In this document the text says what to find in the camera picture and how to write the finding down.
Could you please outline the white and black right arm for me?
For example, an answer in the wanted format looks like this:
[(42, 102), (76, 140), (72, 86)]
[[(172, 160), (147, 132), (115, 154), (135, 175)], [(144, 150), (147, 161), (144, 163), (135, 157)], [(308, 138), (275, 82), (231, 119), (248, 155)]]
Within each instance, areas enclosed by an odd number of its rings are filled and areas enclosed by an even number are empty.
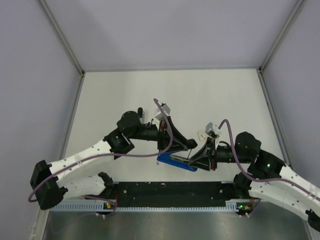
[(233, 180), (239, 198), (254, 198), (282, 207), (320, 229), (320, 189), (307, 181), (283, 160), (262, 150), (261, 142), (248, 132), (235, 138), (234, 149), (240, 163), (248, 164), (246, 173)]

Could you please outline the grey and black stapler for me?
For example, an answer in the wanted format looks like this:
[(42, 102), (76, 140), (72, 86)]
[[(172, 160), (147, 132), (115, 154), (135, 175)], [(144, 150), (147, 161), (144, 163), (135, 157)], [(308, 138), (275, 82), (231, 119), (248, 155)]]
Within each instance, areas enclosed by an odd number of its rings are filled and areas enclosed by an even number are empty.
[(139, 107), (137, 109), (137, 114), (138, 114), (140, 122), (142, 124), (144, 124), (145, 123), (145, 112), (144, 112), (144, 109), (142, 107)]

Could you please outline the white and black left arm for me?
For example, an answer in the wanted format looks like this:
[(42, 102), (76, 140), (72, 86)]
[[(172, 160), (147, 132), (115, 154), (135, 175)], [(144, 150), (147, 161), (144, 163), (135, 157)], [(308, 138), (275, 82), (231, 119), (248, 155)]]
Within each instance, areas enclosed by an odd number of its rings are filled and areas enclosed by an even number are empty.
[(116, 123), (116, 129), (89, 148), (52, 162), (41, 160), (34, 166), (30, 179), (30, 203), (38, 203), (41, 210), (49, 210), (63, 200), (82, 196), (109, 198), (114, 191), (112, 178), (103, 166), (120, 157), (132, 157), (133, 140), (153, 141), (161, 154), (195, 149), (194, 139), (187, 139), (174, 126), (170, 112), (161, 109), (148, 123), (143, 122), (143, 110), (127, 111)]

